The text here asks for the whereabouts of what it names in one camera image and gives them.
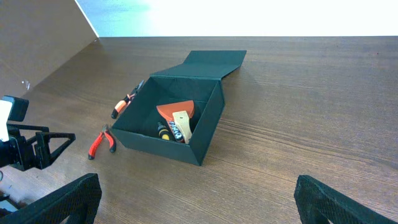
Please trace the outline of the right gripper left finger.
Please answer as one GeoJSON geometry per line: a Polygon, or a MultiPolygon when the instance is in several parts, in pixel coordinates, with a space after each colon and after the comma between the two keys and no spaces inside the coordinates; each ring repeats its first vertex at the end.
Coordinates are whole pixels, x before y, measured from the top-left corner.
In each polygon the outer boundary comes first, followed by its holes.
{"type": "Polygon", "coordinates": [[[93,223],[101,196],[98,174],[88,173],[1,217],[1,223],[93,223]]]}

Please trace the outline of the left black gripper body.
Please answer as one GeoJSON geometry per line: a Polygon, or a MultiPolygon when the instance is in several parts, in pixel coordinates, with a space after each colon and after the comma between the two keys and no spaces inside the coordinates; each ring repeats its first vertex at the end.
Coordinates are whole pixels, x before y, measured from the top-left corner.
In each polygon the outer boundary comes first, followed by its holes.
{"type": "Polygon", "coordinates": [[[50,161],[49,128],[45,126],[29,126],[22,124],[8,124],[9,141],[6,143],[6,160],[11,167],[26,171],[31,168],[44,169],[50,161]],[[21,130],[35,131],[26,139],[21,130]]]}

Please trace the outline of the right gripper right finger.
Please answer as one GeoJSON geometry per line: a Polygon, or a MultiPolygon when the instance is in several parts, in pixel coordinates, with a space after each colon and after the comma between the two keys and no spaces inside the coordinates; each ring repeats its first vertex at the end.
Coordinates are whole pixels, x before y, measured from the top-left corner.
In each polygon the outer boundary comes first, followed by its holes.
{"type": "Polygon", "coordinates": [[[305,224],[397,224],[309,175],[298,177],[294,199],[305,224]]]}

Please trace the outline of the red handled side cutters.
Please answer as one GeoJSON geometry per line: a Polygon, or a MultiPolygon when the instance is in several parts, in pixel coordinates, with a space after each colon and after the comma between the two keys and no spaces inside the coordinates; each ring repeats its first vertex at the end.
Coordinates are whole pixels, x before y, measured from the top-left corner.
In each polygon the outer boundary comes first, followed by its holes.
{"type": "Polygon", "coordinates": [[[106,138],[109,142],[109,151],[110,153],[115,153],[116,152],[116,140],[112,136],[110,130],[109,130],[109,125],[105,124],[97,136],[97,138],[94,140],[92,145],[90,146],[90,149],[88,151],[88,159],[93,160],[95,158],[96,151],[98,147],[100,146],[103,138],[106,138]]]}

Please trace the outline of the orange black needle-nose pliers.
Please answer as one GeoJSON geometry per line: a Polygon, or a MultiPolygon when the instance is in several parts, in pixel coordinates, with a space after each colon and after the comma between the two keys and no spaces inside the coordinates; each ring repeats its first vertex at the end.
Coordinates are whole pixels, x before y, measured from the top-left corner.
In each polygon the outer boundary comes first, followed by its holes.
{"type": "Polygon", "coordinates": [[[113,119],[116,119],[119,115],[119,113],[127,107],[132,99],[137,95],[138,91],[142,88],[144,85],[145,80],[142,80],[133,90],[130,92],[130,94],[127,94],[121,101],[119,101],[116,106],[114,107],[111,117],[113,119]]]}

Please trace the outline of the yellow black stubby screwdriver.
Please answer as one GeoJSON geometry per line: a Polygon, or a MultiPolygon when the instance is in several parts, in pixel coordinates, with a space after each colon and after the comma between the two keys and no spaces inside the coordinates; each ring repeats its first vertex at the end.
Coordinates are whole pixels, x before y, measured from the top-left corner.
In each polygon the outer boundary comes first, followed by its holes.
{"type": "Polygon", "coordinates": [[[158,135],[161,139],[164,140],[170,140],[170,133],[169,130],[167,129],[167,127],[165,125],[163,125],[162,122],[158,121],[157,122],[157,132],[158,135]]]}

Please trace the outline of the orange socket bit holder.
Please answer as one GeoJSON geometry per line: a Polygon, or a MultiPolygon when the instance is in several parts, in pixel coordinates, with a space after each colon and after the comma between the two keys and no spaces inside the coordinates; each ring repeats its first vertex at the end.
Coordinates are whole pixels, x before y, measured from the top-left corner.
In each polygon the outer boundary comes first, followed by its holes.
{"type": "Polygon", "coordinates": [[[168,126],[169,126],[169,128],[170,128],[170,130],[171,130],[171,132],[172,132],[172,134],[173,134],[173,136],[175,138],[175,140],[177,142],[184,143],[183,135],[180,132],[180,130],[178,129],[177,125],[173,121],[168,121],[167,124],[168,124],[168,126]]]}

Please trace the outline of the orange scraper wooden handle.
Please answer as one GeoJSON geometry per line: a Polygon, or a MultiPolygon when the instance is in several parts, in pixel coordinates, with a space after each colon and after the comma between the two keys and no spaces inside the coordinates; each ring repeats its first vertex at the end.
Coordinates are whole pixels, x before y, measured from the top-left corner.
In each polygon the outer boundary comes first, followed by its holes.
{"type": "Polygon", "coordinates": [[[195,112],[193,100],[157,105],[156,108],[166,122],[173,121],[177,125],[183,135],[184,143],[188,144],[192,137],[190,119],[195,112]]]}

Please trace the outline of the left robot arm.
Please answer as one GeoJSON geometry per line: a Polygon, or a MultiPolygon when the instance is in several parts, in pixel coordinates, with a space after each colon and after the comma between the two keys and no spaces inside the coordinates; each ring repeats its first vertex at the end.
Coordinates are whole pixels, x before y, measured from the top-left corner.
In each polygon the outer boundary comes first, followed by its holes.
{"type": "Polygon", "coordinates": [[[51,166],[61,153],[76,139],[73,133],[53,133],[45,126],[8,124],[9,140],[1,142],[1,167],[11,166],[20,171],[51,166]],[[66,141],[50,151],[52,138],[66,141]]]}

